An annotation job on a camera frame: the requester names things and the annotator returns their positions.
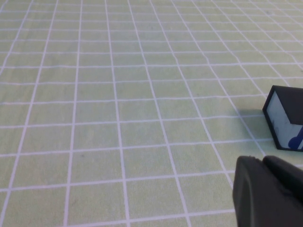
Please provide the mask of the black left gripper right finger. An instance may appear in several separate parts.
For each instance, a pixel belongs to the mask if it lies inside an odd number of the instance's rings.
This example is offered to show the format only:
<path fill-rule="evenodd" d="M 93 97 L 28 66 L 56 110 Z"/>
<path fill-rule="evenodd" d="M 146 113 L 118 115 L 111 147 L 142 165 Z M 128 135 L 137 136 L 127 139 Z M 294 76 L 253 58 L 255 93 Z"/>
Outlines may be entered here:
<path fill-rule="evenodd" d="M 303 171 L 276 156 L 262 160 L 274 177 L 300 202 L 303 202 Z"/>

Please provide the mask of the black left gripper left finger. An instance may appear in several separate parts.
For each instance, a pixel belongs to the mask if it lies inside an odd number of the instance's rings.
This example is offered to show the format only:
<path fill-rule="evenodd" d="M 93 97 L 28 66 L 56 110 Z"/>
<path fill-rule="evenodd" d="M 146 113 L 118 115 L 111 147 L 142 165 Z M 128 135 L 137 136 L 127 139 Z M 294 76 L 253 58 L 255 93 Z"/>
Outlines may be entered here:
<path fill-rule="evenodd" d="M 255 157 L 238 157 L 232 197 L 239 227 L 303 225 L 303 203 Z"/>

